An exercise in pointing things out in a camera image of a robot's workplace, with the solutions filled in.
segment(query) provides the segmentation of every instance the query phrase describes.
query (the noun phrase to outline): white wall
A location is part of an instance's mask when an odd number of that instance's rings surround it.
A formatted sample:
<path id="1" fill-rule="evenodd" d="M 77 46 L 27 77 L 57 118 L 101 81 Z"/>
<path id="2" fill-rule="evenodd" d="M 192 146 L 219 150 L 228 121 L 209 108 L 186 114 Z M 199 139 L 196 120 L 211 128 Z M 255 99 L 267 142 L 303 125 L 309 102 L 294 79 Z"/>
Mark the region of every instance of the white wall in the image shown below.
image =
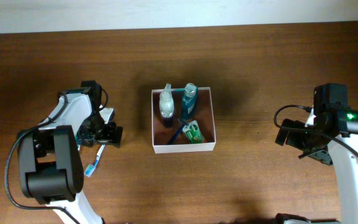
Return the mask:
<path id="1" fill-rule="evenodd" d="M 0 0 L 0 33 L 358 21 L 358 0 Z"/>

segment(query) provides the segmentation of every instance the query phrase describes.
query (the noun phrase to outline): toothpaste tube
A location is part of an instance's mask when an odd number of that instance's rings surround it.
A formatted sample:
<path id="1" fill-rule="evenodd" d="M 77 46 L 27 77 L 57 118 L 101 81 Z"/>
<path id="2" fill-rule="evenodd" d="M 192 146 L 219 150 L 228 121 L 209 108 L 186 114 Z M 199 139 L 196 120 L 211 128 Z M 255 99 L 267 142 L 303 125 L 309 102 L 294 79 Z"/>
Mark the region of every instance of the toothpaste tube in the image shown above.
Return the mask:
<path id="1" fill-rule="evenodd" d="M 196 120 L 183 127 L 183 133 L 189 139 L 190 144 L 207 143 Z"/>

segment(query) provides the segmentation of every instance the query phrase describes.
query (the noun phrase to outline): toothbrush handle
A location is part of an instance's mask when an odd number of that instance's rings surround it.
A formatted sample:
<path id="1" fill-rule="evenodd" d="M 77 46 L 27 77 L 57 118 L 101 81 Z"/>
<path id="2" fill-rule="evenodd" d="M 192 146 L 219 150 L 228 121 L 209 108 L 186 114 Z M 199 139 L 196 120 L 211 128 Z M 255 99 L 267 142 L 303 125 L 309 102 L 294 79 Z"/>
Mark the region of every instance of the toothbrush handle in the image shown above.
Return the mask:
<path id="1" fill-rule="evenodd" d="M 178 129 L 178 131 L 176 131 L 176 133 L 175 133 L 175 134 L 172 136 L 172 138 L 169 140 L 168 145 L 169 145 L 169 144 L 172 144 L 172 143 L 175 141 L 175 139 L 176 139 L 176 138 L 178 137 L 178 135 L 181 133 L 183 127 L 185 127 L 185 124 L 182 124 L 182 125 L 180 126 L 180 128 Z"/>
<path id="2" fill-rule="evenodd" d="M 101 155 L 102 152 L 103 152 L 104 147 L 106 147 L 105 144 L 100 146 L 100 148 L 99 148 L 98 153 L 96 154 L 96 156 L 99 156 L 99 157 L 100 157 L 100 155 Z"/>

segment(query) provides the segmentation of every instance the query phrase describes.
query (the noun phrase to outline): clear plastic bottle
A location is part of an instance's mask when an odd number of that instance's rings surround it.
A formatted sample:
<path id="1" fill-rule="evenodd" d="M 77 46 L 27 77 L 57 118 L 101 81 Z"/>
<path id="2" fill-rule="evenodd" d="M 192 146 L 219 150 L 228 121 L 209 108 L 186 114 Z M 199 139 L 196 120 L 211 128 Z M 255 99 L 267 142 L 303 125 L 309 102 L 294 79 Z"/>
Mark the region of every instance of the clear plastic bottle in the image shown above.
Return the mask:
<path id="1" fill-rule="evenodd" d="M 166 128 L 173 126 L 173 112 L 175 110 L 171 93 L 171 84 L 165 85 L 164 91 L 160 94 L 160 112 L 162 123 Z"/>
<path id="2" fill-rule="evenodd" d="M 198 87 L 192 83 L 188 83 L 185 87 L 185 94 L 181 101 L 181 118 L 190 119 L 196 110 Z"/>

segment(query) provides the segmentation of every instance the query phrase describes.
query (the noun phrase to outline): spray bottle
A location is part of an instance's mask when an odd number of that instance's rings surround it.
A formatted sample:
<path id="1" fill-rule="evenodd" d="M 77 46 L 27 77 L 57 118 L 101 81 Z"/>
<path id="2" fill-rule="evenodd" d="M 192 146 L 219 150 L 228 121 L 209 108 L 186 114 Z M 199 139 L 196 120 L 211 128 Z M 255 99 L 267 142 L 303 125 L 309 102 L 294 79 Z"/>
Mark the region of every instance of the spray bottle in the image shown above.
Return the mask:
<path id="1" fill-rule="evenodd" d="M 166 128 L 173 126 L 173 112 L 174 104 L 171 93 L 171 84 L 167 83 L 164 91 L 160 94 L 160 112 L 162 117 L 162 123 Z"/>

